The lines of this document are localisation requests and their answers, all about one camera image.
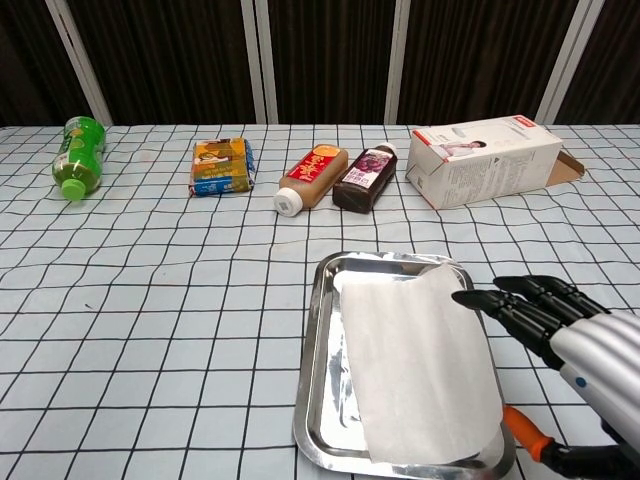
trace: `grid tablecloth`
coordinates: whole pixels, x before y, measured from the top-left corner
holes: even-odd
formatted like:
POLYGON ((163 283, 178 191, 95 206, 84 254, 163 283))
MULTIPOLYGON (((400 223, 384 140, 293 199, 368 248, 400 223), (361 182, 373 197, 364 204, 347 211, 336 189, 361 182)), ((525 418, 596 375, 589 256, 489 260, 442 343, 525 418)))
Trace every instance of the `grid tablecloth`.
MULTIPOLYGON (((479 287, 555 275, 640 308, 640 127, 550 129, 581 181, 440 212, 404 179, 406 126, 112 127, 102 187, 77 204, 50 174, 61 128, 0 130, 0 478, 352 477, 311 465, 291 434, 315 267, 337 251, 447 255, 479 287), (254 190, 188 198, 194 141, 236 135, 254 190), (313 144, 353 158, 380 141, 399 174, 372 214, 330 197, 272 210, 313 144)), ((508 403, 563 442, 610 442, 556 372, 486 325, 508 403)), ((518 449, 508 478, 553 475, 518 449)))

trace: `robotic hand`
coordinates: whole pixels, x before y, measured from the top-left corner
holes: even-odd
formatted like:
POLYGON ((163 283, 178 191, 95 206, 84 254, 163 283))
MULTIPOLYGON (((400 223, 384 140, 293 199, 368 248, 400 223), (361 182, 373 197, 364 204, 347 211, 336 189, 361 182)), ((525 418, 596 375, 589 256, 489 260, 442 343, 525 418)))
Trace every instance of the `robotic hand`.
POLYGON ((612 313, 555 277, 497 277, 493 283, 503 291, 465 290, 452 298, 498 320, 558 370, 617 445, 566 447, 507 406, 504 420, 514 436, 535 461, 566 477, 640 479, 640 317, 612 313))

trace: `metal tray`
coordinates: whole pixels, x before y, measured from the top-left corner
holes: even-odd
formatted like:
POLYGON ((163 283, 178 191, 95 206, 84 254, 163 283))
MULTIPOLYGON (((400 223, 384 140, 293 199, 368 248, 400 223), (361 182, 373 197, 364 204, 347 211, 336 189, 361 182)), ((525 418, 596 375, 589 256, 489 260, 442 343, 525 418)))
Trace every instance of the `metal tray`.
POLYGON ((369 459, 346 354, 340 313, 342 282, 373 276, 403 281, 443 263, 454 268, 463 288, 473 288, 459 264, 436 255, 336 253, 318 265, 293 420, 296 442, 312 462, 340 472, 439 480, 497 479, 511 468, 515 445, 504 424, 481 452, 454 463, 395 465, 369 459))

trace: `paper sheet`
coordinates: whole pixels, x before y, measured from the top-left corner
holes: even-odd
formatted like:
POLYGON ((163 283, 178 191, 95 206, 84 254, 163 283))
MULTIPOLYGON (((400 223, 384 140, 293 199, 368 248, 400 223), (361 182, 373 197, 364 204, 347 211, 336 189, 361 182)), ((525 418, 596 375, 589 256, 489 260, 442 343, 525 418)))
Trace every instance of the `paper sheet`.
POLYGON ((502 400, 475 313, 448 266, 416 279, 345 283, 341 310, 371 460, 443 464, 496 435, 502 400))

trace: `orange handle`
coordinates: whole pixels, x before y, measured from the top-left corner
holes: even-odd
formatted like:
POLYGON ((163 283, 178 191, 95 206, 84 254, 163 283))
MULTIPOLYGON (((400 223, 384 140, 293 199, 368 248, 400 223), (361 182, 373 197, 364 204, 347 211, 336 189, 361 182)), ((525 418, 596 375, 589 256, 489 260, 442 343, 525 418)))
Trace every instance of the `orange handle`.
POLYGON ((553 442, 553 438, 547 437, 538 430, 538 427, 520 410, 505 405, 503 412, 504 421, 513 436, 527 449, 531 458, 539 462, 542 449, 553 442))

